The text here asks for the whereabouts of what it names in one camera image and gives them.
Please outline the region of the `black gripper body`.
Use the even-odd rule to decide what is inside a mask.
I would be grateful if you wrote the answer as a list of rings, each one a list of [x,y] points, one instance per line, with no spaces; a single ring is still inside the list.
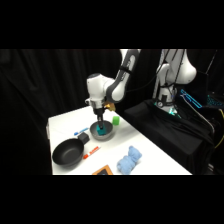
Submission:
[[[100,108],[95,110],[95,114],[97,115],[98,121],[103,121],[103,114],[105,112],[105,108]]]

